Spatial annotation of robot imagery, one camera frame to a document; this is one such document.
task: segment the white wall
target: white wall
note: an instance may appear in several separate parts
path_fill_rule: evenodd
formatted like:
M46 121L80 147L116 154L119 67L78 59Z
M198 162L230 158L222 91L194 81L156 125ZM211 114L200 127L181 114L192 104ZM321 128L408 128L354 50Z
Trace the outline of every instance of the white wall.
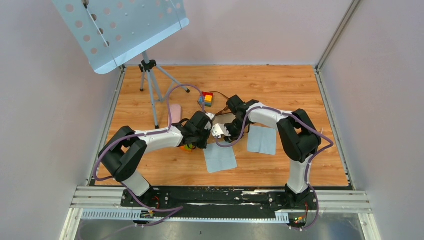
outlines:
M422 0L362 1L322 71L384 240L424 235L423 10Z
M50 1L0 6L0 238L56 240L119 73L93 72Z
M190 24L149 56L167 65L316 64L351 1L184 0Z

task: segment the wooden table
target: wooden table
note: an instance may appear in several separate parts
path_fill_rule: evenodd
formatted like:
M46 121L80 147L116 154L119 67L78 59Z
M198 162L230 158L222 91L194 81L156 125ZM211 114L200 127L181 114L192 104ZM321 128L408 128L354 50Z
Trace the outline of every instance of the wooden table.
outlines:
M164 67L181 83L193 84L202 91L219 91L228 97L238 95L243 101L255 99L280 110L304 109L316 129L334 140L320 90L311 66L167 66ZM171 80L160 71L155 75L165 94ZM136 66L127 69L117 107L110 127L111 138L122 126L134 130L154 130L149 88L145 81L140 92L141 72ZM171 104L182 106L182 117L190 118L201 108L199 94L175 90ZM217 113L225 107L224 97L216 94L208 112ZM156 104L159 126L166 127L166 102ZM143 156L138 171L153 186L284 186L289 179L290 164L277 136L276 155L247 151L247 136L233 147L238 167L208 173L203 150L192 153L179 148L166 148ZM323 140L320 147L327 143ZM99 177L109 176L100 165ZM348 181L336 146L324 151L314 161L310 174L314 186L347 186ZM118 185L113 179L97 185Z

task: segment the pink eraser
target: pink eraser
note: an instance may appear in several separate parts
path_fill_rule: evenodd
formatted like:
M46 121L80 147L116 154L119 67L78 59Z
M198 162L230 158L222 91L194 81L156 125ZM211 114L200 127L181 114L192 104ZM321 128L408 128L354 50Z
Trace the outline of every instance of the pink eraser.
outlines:
M171 110L172 123L176 124L181 121L181 117L183 116L183 109L180 104L171 104L169 106Z

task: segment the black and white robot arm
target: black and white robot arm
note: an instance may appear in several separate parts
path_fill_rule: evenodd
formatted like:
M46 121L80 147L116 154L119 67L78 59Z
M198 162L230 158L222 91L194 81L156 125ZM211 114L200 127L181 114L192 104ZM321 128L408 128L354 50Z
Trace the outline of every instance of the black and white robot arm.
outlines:
M144 154L184 145L193 145L205 149L211 133L212 113L196 112L191 119L183 125L182 122L174 123L170 128L149 131L132 130L124 126L113 136L108 144L100 151L99 156L115 141L130 135L136 135L119 142L104 155L102 163L117 181L129 188L135 195L142 196L150 188L150 184L137 171L137 167Z
M311 119L303 109L282 111L268 107L259 101L243 102L237 95L227 101L227 106L235 119L227 124L215 124L212 135L224 137L227 142L239 139L249 124L259 123L278 131L284 151L290 158L290 175L286 184L286 197L291 205L298 205L310 192L308 183L310 171L306 171L309 159L317 152L321 138L301 126L290 115L315 130Z

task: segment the light blue music stand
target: light blue music stand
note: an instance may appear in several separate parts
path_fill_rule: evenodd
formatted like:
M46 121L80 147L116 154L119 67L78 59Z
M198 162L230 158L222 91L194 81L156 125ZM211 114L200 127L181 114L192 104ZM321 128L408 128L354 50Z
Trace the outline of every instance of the light blue music stand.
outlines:
M151 60L147 50L189 24L183 0L52 0L64 22L75 36L88 62L97 74L107 74L142 54L144 63ZM155 102L162 102L155 74L144 69L150 91L154 124L159 128ZM157 67L173 83L180 84L162 67Z

